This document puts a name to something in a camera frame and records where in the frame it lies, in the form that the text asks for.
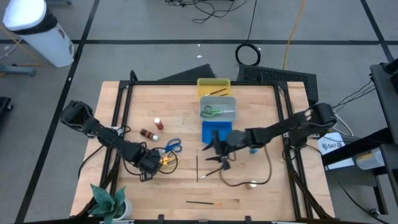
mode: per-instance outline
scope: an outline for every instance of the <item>green plant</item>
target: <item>green plant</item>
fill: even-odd
[[[123,214],[124,189],[126,187],[118,190],[112,197],[101,187],[90,185],[97,204],[88,213],[93,216],[104,217],[105,224],[112,224],[113,218],[120,217]]]

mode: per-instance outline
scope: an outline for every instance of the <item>scissors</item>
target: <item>scissors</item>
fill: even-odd
[[[179,158],[175,156],[173,152],[168,152],[165,157],[163,157],[162,166],[173,167],[177,164]]]
[[[213,109],[211,106],[207,105],[205,106],[205,109],[200,113],[200,115],[204,116],[204,117],[212,117],[218,114],[222,114],[222,113],[232,113],[235,112],[235,110],[216,110]]]
[[[179,138],[175,138],[175,139],[171,139],[166,147],[164,147],[164,149],[160,150],[160,154],[165,154],[167,152],[170,151],[174,151],[174,152],[181,152],[182,150],[182,146],[181,146],[181,139]]]

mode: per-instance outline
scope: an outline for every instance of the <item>yellow bin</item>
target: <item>yellow bin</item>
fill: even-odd
[[[229,78],[198,78],[198,97],[231,96]]]

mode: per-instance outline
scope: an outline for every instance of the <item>gray floor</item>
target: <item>gray floor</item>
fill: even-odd
[[[214,2],[220,9],[229,6],[226,1]],[[94,0],[72,0],[72,3],[72,6],[51,3],[50,8],[70,38],[80,40]],[[398,2],[385,0],[381,4],[368,0],[368,4],[384,38],[398,40],[395,22],[398,17],[394,11]],[[161,0],[100,0],[88,40],[245,39],[253,5],[254,1],[249,0],[222,19],[211,18],[204,24],[195,24],[191,19],[205,15],[194,7],[171,7]],[[5,7],[6,2],[1,2],[0,11]],[[288,39],[299,7],[300,1],[259,1],[251,38]],[[8,37],[0,32],[0,39]],[[377,37],[359,0],[307,0],[294,39],[377,40]],[[10,45],[0,45],[0,54],[7,46]],[[257,46],[262,52],[260,66],[282,68],[284,45]],[[132,69],[140,80],[157,80],[209,63],[219,77],[235,80],[239,70],[234,59],[236,47],[236,44],[85,44],[67,102],[81,100],[95,108],[101,83],[127,79]],[[398,46],[390,45],[389,49],[398,57]],[[241,54],[248,62],[254,60],[250,51],[243,50]],[[70,69],[55,68],[43,58],[41,61],[35,77],[0,77],[0,96],[11,97],[15,106],[2,122],[0,132],[1,223],[15,221]],[[287,69],[317,74],[320,101],[334,105],[368,82],[370,65],[385,61],[380,45],[291,45]],[[33,62],[21,49],[2,60],[7,64]],[[376,93],[352,102],[339,115],[356,136],[386,126]],[[86,142],[81,134],[63,125],[57,127],[27,222],[68,217]],[[388,179],[381,177],[381,182],[387,192],[390,213],[381,218],[393,223],[398,219],[398,209],[391,199]],[[355,207],[333,179],[329,178],[328,183],[337,217],[377,223]],[[376,207],[372,188],[350,184],[346,188],[364,207]]]

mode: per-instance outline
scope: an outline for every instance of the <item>wooden tabletop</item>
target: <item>wooden tabletop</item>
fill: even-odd
[[[118,82],[104,82],[99,96],[95,117],[105,126],[111,125]],[[198,155],[199,177],[217,169],[220,164],[205,161],[215,156],[214,149],[202,151],[206,144],[201,141],[201,119],[195,85],[136,85],[133,86],[127,125],[132,131],[125,135],[129,141],[146,141],[148,148],[164,147],[173,138],[182,140],[182,152],[178,169],[170,175],[158,173],[153,180],[140,182],[120,166],[117,189],[126,186],[126,197],[133,204],[132,219],[157,219],[164,214],[168,220],[244,220],[250,215],[255,221],[295,220],[290,194],[286,163],[282,158],[281,137],[274,138],[266,148],[271,157],[272,177],[265,185],[248,190],[244,185],[228,187],[215,173],[197,182],[196,156]],[[267,127],[279,121],[272,86],[232,86],[238,104],[238,117],[233,129]],[[308,107],[303,83],[289,83],[290,99],[295,112]],[[287,117],[284,100],[284,114]],[[124,108],[122,100],[119,124]],[[164,130],[158,131],[154,118],[160,117]],[[158,142],[139,134],[141,128],[157,133]],[[308,144],[317,147],[315,140]],[[88,140],[85,157],[100,146],[96,139]],[[318,203],[330,215],[334,215],[325,171],[318,152],[302,149],[303,166],[308,189]],[[82,210],[92,198],[90,184],[98,185],[103,167],[105,150],[98,153],[84,166],[78,181],[71,215]],[[269,175],[265,150],[250,154],[249,149],[237,151],[236,162],[224,171],[225,179],[233,184],[242,181],[264,181]],[[127,165],[133,172],[136,168]],[[300,209],[305,217],[302,194],[298,189]],[[187,200],[217,202],[222,205],[186,203]]]

